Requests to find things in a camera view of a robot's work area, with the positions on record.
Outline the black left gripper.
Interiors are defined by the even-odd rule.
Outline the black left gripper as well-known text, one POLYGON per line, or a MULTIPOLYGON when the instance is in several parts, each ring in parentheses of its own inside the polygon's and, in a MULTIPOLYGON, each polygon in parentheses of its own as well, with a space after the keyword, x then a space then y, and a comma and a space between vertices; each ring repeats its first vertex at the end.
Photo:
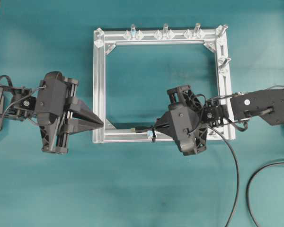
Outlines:
POLYGON ((65 77, 59 71, 47 73, 40 81, 43 89, 38 91, 34 113, 43 152, 67 154, 68 134, 104 126, 102 120, 80 99, 70 99, 70 111, 66 109, 67 99, 76 96, 78 84, 78 80, 65 77))

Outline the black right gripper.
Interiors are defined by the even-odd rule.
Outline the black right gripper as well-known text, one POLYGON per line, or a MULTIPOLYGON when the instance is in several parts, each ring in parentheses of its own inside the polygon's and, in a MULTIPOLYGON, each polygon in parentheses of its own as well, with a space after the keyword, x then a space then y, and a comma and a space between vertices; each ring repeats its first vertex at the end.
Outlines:
POLYGON ((184 156, 206 150, 207 126, 201 123, 203 105, 189 85, 167 91, 169 111, 157 119, 153 129, 174 140, 184 156))

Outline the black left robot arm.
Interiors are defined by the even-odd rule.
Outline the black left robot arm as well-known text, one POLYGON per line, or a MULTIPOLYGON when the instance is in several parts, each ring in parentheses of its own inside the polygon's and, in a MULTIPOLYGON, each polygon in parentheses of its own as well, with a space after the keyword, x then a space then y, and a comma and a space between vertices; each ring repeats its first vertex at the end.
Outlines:
POLYGON ((76 97, 78 80, 59 71, 45 75, 37 88, 16 87, 0 76, 0 131, 3 120, 29 120, 39 127, 42 151, 68 153, 69 136, 104 126, 102 120, 76 97))

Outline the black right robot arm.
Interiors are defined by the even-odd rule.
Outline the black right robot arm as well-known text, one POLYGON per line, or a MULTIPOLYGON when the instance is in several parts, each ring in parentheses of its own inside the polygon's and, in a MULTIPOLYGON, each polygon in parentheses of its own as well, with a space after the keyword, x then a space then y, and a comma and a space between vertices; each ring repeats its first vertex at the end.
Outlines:
POLYGON ((169 89, 167 94, 168 111, 157 119, 151 131, 171 137, 185 156, 206 150, 209 128, 230 124, 245 131, 254 116, 270 125, 284 124, 284 88, 214 97, 203 104, 189 85, 169 89))

